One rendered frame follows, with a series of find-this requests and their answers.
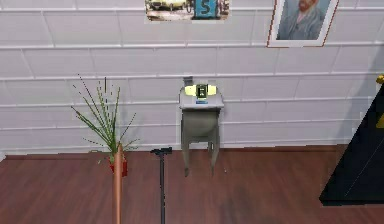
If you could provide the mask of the green plant in red pot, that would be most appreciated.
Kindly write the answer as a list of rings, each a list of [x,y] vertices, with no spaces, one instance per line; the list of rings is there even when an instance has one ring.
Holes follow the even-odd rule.
[[[98,82],[96,87],[96,96],[93,96],[82,77],[80,77],[80,80],[86,90],[86,95],[84,95],[81,91],[78,91],[78,93],[84,100],[95,121],[87,118],[75,107],[72,107],[72,109],[74,110],[76,117],[101,139],[101,142],[96,142],[90,139],[88,139],[88,142],[101,147],[106,147],[108,149],[108,154],[105,157],[105,160],[108,161],[108,165],[112,172],[115,171],[115,155],[118,153],[119,147],[122,147],[121,176],[126,177],[128,175],[128,161],[125,156],[125,152],[130,149],[135,149],[133,143],[136,142],[136,139],[124,144],[123,138],[133,123],[136,115],[132,116],[124,131],[119,134],[117,127],[117,115],[121,88],[118,87],[116,92],[109,91],[107,87],[107,78],[104,78],[103,82]]]

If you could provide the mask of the grey side table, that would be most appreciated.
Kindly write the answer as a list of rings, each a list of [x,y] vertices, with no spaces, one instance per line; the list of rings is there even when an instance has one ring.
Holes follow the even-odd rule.
[[[191,143],[207,142],[211,155],[210,168],[214,167],[220,151],[219,115],[224,108],[223,98],[217,87],[217,93],[205,99],[188,96],[183,87],[179,93],[181,109],[181,149],[184,159],[184,174],[189,175]]]

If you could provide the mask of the orange round pole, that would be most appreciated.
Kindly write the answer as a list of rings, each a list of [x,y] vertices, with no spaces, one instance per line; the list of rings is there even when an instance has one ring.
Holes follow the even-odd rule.
[[[114,155],[114,217],[115,224],[121,224],[121,193],[122,193],[122,146],[118,145],[118,150]]]

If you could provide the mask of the white framed portrait painting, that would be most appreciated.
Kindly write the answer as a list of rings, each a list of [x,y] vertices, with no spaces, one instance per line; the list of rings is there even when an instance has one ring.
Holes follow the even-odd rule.
[[[323,47],[339,0],[274,0],[269,48]]]

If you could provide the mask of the black cupboard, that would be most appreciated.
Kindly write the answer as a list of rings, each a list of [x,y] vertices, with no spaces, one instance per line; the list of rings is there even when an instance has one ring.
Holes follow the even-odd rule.
[[[319,200],[323,206],[384,204],[384,84]]]

